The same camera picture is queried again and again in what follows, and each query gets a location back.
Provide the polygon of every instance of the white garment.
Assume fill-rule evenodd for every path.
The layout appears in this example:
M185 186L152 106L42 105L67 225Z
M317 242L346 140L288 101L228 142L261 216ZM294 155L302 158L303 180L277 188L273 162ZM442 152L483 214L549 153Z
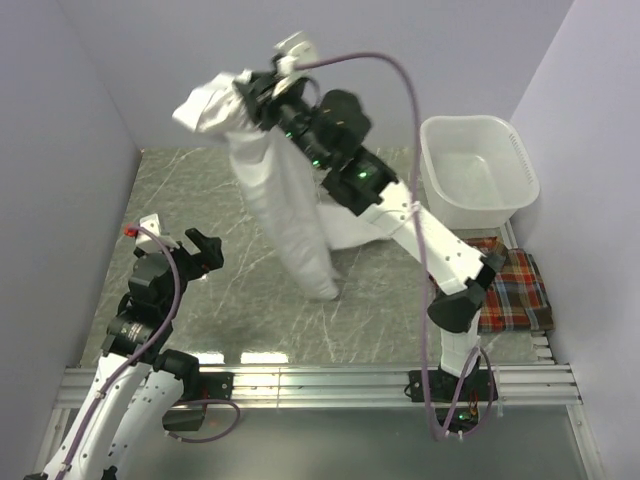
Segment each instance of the white garment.
M258 129L249 119L233 80L221 73L196 88L173 118L187 129L225 140L248 210L255 216L282 263L305 293L330 300L338 295L329 248L351 248L383 233L340 205L320 204L312 168L280 130Z

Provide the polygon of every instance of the tartan towel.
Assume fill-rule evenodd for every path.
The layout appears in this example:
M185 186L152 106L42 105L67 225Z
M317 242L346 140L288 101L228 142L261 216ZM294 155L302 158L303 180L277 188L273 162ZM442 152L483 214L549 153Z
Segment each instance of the tartan towel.
M497 237L465 242L485 254L495 251L506 258L487 292L478 331L553 330L551 305L533 257L520 248L509 250Z

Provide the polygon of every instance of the white wall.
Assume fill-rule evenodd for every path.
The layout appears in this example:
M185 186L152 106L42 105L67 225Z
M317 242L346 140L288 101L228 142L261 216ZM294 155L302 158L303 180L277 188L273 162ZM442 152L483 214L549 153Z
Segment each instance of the white wall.
M578 0L513 123L542 185L516 217L613 480L640 478L640 2Z
M219 71L266 69L272 45L307 31L322 56L396 55L422 112L509 118L571 0L59 0L141 147L203 142L173 110ZM372 116L372 144L406 145L406 94L370 61L318 71L326 90L353 89Z
M60 7L0 5L0 478L31 473L139 152Z

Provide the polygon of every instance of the red plaid fabric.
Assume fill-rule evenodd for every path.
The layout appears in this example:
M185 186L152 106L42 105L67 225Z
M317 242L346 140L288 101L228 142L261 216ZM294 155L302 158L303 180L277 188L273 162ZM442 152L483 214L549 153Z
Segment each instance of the red plaid fabric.
M496 237L465 241L483 253L495 251L506 258L487 292L478 330L553 330L551 305L533 257L519 248L509 250Z

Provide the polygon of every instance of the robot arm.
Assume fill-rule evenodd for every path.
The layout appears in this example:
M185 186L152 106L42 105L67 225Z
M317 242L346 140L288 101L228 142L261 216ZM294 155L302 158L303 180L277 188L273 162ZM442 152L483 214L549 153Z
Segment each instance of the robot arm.
M305 102L308 72L297 71L294 65L316 58L304 34L276 48L272 71L254 72L234 82L246 113L261 130L282 130L314 168L326 172L322 186L334 200L380 227L418 260L417 234L410 220L420 215L428 270L440 287L429 307L431 319L442 329L440 366L448 374L462 376L465 361L478 344L486 290L504 260L469 247L422 205L411 205L407 186L362 146L371 121L354 94L332 90L316 105Z
M168 247L180 283L174 285L169 262L149 236L126 232L136 237L134 254L138 259L129 278L129 292L107 328L103 356L89 394L43 472L25 480L127 478L135 450L144 447L151 429L162 428L167 410L181 398L200 398L197 358L169 349L160 353L171 333L170 325L138 361L106 387L130 356L160 331L171 309L174 289L183 293L190 281L221 268L224 262L219 238L205 237L193 228L187 230L186 236L200 249L190 254L162 230L158 215L144 217L140 226Z

